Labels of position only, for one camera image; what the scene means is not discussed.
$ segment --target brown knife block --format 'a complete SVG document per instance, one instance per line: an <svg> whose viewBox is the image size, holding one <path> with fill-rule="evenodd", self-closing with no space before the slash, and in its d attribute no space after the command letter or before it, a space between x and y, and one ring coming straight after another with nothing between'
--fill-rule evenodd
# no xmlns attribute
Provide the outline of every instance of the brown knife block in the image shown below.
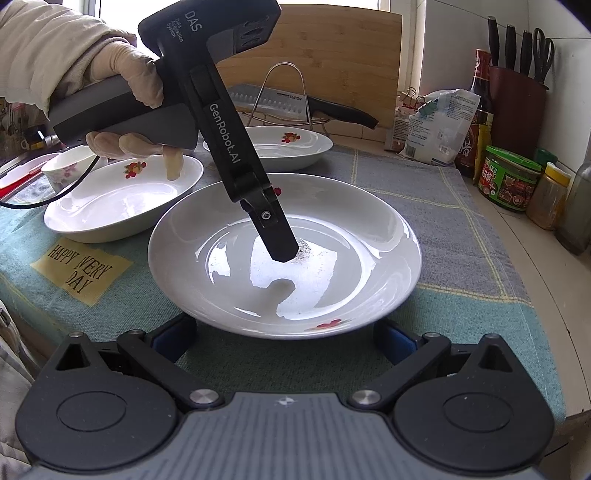
<svg viewBox="0 0 591 480"><path fill-rule="evenodd" d="M544 121L546 88L522 73L491 67L491 96L493 146L534 158Z"/></svg>

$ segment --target yellow lid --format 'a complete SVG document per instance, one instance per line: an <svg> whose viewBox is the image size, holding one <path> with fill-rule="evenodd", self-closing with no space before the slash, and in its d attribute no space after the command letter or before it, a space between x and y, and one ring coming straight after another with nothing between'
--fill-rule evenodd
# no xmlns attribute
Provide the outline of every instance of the yellow lid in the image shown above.
<svg viewBox="0 0 591 480"><path fill-rule="evenodd" d="M560 183L563 187L568 187L570 184L570 173L560 170L554 164L548 162L546 170L544 172L552 180Z"/></svg>

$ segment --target green jar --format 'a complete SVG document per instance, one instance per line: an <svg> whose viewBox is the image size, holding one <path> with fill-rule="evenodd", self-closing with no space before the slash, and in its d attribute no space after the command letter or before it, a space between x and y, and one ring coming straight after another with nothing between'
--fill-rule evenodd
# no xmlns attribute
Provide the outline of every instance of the green jar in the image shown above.
<svg viewBox="0 0 591 480"><path fill-rule="evenodd" d="M525 212L541 172L539 164L521 155L487 147L478 189L491 202L515 212Z"/></svg>

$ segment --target yellow fabric patch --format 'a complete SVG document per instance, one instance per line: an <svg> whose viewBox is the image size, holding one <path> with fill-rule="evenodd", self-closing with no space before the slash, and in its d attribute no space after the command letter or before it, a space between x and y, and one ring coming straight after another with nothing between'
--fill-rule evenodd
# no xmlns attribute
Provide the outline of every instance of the yellow fabric patch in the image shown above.
<svg viewBox="0 0 591 480"><path fill-rule="evenodd" d="M92 307L131 264L126 258L60 238L31 266L76 300Z"/></svg>

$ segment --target hand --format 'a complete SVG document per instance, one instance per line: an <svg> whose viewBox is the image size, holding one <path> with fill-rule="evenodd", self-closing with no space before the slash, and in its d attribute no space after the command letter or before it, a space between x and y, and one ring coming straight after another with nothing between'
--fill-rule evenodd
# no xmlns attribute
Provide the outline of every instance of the hand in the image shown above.
<svg viewBox="0 0 591 480"><path fill-rule="evenodd" d="M162 105L162 80L158 77L153 59L123 41L107 44L98 52L87 70L91 83L116 74L127 80L136 100L151 108ZM183 168L182 150L153 144L139 134L90 132L86 136L86 142L97 155L108 158L145 158L163 154L169 180L178 178Z"/></svg>

